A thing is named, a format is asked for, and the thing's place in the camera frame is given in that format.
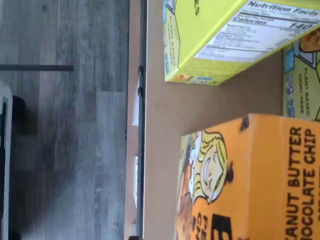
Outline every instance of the brown cardboard surface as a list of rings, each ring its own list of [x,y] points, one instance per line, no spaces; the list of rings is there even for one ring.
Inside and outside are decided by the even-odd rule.
[[[124,239],[131,232],[131,224],[136,222],[137,208],[134,200],[134,165],[138,155],[138,127],[132,126],[135,94],[138,84],[140,64],[140,0],[130,0],[129,26],[129,72],[128,72],[128,116],[126,138],[126,179],[125,179],[125,214]]]
[[[162,1],[148,0],[143,221],[146,240],[173,239],[182,135],[248,113],[282,113],[281,52],[220,86],[165,82],[162,7]]]

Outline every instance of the package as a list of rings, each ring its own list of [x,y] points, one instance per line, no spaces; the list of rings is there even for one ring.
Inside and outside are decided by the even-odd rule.
[[[218,85],[314,30],[319,0],[164,0],[169,82]]]
[[[183,136],[174,239],[319,240],[319,137],[260,114]]]
[[[283,115],[320,121],[320,28],[283,52]]]

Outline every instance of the metal bar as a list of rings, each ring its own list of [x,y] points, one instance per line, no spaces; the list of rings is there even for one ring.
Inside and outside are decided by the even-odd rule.
[[[144,236],[144,184],[145,184],[145,118],[146,118],[146,67],[147,67],[147,1],[141,0],[140,67],[139,67],[139,128],[138,128],[138,184],[136,233]]]
[[[73,65],[0,64],[0,71],[73,72]]]

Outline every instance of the nutrition facts label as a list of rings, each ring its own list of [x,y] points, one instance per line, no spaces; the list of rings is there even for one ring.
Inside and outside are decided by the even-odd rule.
[[[254,62],[319,23],[320,11],[251,0],[195,57]]]

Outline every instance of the cartoon girl illustration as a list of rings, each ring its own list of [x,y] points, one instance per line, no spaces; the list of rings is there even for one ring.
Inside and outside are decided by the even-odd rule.
[[[203,197],[208,203],[212,203],[224,185],[233,181],[233,163],[228,166],[227,148],[220,133],[204,130],[199,136],[201,144],[197,159],[192,166],[193,186],[189,190],[192,193],[193,203],[198,197]]]

